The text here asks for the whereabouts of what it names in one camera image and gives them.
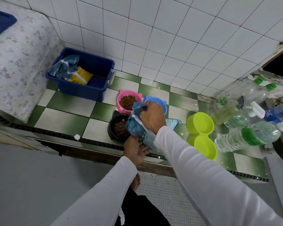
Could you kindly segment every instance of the white long-sleeve shirt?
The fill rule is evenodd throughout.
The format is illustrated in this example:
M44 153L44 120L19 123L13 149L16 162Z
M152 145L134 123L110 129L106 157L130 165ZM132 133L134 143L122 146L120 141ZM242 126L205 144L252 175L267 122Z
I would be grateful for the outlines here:
M254 191L199 153L171 128L159 129L154 144L170 161L186 196L208 226L283 226L283 219ZM121 157L52 226L114 226L136 174L135 165L127 157Z

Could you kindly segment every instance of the blue cat bowl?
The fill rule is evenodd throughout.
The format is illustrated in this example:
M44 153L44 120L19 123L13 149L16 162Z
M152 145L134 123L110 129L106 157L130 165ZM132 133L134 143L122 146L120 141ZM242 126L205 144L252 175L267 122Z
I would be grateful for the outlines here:
M144 102L147 102L147 101L156 102L157 104L161 105L164 110L164 114L166 115L166 101L163 101L162 99L157 98L157 97L146 96L144 98Z

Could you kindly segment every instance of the dry cat food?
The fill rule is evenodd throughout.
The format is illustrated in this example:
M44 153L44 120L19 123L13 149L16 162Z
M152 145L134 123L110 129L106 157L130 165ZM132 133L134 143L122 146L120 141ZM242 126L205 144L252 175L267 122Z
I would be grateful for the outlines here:
M130 133L126 130L126 121L120 121L115 124L114 130L118 136L128 136Z
M133 103L137 102L134 96L128 95L121 98L119 105L125 110L132 110Z

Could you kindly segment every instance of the floral cloth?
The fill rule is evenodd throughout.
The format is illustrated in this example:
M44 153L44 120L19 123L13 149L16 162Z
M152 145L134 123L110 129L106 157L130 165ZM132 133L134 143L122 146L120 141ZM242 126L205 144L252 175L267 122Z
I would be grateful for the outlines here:
M17 22L0 34L0 110L27 122L64 45L46 16L0 0Z

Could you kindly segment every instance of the hand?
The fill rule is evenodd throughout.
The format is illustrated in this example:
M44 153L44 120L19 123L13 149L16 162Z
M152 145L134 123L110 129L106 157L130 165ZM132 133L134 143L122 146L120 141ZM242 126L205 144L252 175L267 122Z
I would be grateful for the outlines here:
M124 143L123 156L126 156L128 159L130 159L136 168L138 168L143 162L144 156L152 150L151 148L148 148L143 151L145 147L145 144L139 145L139 136L137 134L130 136Z
M166 126L164 110L162 106L158 105L156 102L148 101L145 102L144 105L147 106L148 109L141 112L141 121L147 129L150 129L155 135L157 135L159 129L162 126Z

